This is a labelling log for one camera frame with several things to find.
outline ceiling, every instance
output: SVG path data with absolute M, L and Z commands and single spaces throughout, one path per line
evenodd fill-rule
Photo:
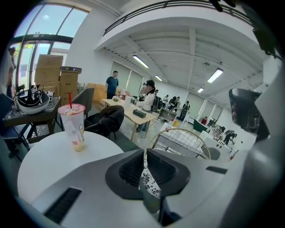
M 262 84 L 262 61 L 266 55 L 245 35 L 219 24 L 212 28 L 163 25 L 118 40 L 106 49 L 126 58 L 152 77 L 189 89 L 228 108 L 228 91 L 254 89 Z M 140 57 L 144 68 L 133 55 Z M 217 68 L 224 73 L 213 83 L 207 80 Z

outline black chair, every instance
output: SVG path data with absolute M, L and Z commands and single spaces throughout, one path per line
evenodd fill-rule
M 5 127 L 3 118 L 13 106 L 13 100 L 7 97 L 5 94 L 0 94 L 0 104 L 0 137 L 6 142 L 7 147 L 10 150 L 9 157 L 14 156 L 13 152 L 15 151 L 11 150 L 16 149 L 15 142 L 17 141 L 22 142 L 29 151 L 29 145 L 24 138 L 24 132 L 27 130 L 30 123 L 13 127 Z
M 104 108 L 100 113 L 89 116 L 85 120 L 85 131 L 94 132 L 110 138 L 110 133 L 118 131 L 124 120 L 124 108 L 122 106 L 110 106 Z

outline fluorescent light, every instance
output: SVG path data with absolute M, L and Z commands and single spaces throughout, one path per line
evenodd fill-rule
M 158 80 L 162 81 L 162 79 L 161 79 L 159 76 L 156 75 L 155 77 L 156 77 Z
M 218 68 L 214 74 L 209 78 L 208 82 L 212 83 L 215 81 L 224 71 L 220 68 Z
M 137 61 L 140 62 L 140 64 L 142 64 L 144 67 L 148 68 L 148 65 L 146 65 L 139 57 L 137 57 L 136 55 L 133 55 L 134 59 L 136 59 Z

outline plastic cup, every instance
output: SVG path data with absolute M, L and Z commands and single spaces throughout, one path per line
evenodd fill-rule
M 58 109 L 65 132 L 77 152 L 84 150 L 84 110 L 85 106 L 80 104 L 72 104 L 72 108 L 64 105 Z

